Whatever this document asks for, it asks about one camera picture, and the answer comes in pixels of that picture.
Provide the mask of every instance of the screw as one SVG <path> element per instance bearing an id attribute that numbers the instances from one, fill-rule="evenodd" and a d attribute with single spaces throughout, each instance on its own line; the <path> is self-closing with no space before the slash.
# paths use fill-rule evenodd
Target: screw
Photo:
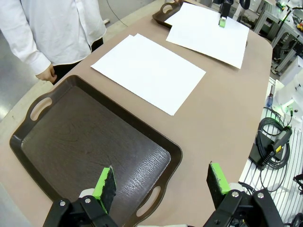
<path id="1" fill-rule="evenodd" d="M 260 193 L 258 193 L 258 198 L 259 198 L 259 199 L 263 199 L 263 198 L 264 198 L 264 194 L 263 194 L 263 193 L 261 193 L 261 192 L 260 192 Z"/>
<path id="2" fill-rule="evenodd" d="M 239 196 L 239 193 L 233 192 L 233 193 L 232 193 L 232 196 L 233 196 L 233 197 L 238 197 L 238 196 Z"/>

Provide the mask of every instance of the white paper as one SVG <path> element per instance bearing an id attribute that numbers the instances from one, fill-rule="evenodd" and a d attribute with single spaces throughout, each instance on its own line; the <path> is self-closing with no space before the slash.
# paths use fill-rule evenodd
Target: white paper
<path id="1" fill-rule="evenodd" d="M 204 70 L 140 34 L 128 36 L 92 68 L 170 115 L 205 75 Z"/>
<path id="2" fill-rule="evenodd" d="M 241 68 L 249 28 L 231 18 L 218 25 L 220 14 L 183 3 L 166 22 L 172 25 L 167 41 Z"/>

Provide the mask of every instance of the table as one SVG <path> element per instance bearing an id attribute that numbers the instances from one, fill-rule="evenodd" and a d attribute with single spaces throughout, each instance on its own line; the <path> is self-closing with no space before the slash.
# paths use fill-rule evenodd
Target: table
<path id="1" fill-rule="evenodd" d="M 129 34 L 136 33 L 206 71 L 174 116 L 169 116 L 90 67 Z M 79 75 L 182 148 L 182 162 L 168 183 L 164 199 L 142 224 L 188 223 L 201 226 L 214 210 L 206 184 L 209 162 L 219 162 L 227 180 L 237 182 L 247 161 L 264 105 L 272 48 L 265 39 L 250 31 L 242 69 L 239 70 L 166 42 L 168 33 L 169 30 L 153 21 L 151 15 L 144 17 L 98 48 L 64 78 Z M 52 202 L 9 147 L 11 134 L 33 100 L 29 98 L 26 104 L 22 103 L 23 108 L 13 110 L 9 119 L 4 119 L 6 128 L 0 129 L 0 181 L 30 222 L 34 226 L 42 226 Z"/>

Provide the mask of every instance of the brown tray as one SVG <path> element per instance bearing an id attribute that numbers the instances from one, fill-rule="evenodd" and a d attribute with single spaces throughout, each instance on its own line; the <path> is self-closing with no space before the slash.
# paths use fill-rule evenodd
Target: brown tray
<path id="1" fill-rule="evenodd" d="M 46 98 L 51 105 L 33 121 L 33 109 Z M 155 211 L 182 160 L 178 145 L 75 75 L 32 103 L 10 146 L 53 201 L 75 201 L 112 165 L 117 191 L 109 214 L 127 227 Z M 138 217 L 157 186 L 157 199 Z"/>
<path id="2" fill-rule="evenodd" d="M 152 18 L 155 21 L 157 21 L 158 24 L 161 24 L 161 25 L 171 29 L 171 25 L 165 23 L 165 21 L 181 9 L 183 2 L 192 4 L 191 2 L 187 2 L 187 1 L 183 1 L 183 0 L 180 0 L 178 2 L 173 2 L 173 3 L 169 3 L 169 2 L 164 3 L 161 6 L 161 9 L 158 12 L 156 12 L 155 14 L 153 14 Z"/>

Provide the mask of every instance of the tray handle hole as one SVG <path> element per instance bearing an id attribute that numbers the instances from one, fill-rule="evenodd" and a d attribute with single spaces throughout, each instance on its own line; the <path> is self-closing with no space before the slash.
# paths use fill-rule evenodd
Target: tray handle hole
<path id="1" fill-rule="evenodd" d="M 141 206 L 138 210 L 137 210 L 137 216 L 140 217 L 142 216 L 144 213 L 146 213 L 148 211 L 148 209 L 150 207 L 152 207 L 153 203 L 156 201 L 159 193 L 160 193 L 160 186 L 157 186 L 153 189 L 151 196 L 149 197 L 149 199 L 144 203 L 143 206 Z"/>
<path id="2" fill-rule="evenodd" d="M 52 99 L 51 98 L 45 98 L 43 100 L 41 100 L 32 110 L 32 112 L 30 113 L 30 119 L 32 119 L 32 121 L 36 121 L 40 115 L 40 113 L 49 105 L 52 104 Z"/>
<path id="3" fill-rule="evenodd" d="M 171 11 L 172 10 L 172 6 L 171 5 L 167 5 L 167 6 L 164 6 L 164 8 L 163 8 L 163 13 L 167 13 L 167 12 L 169 12 L 169 11 Z"/>

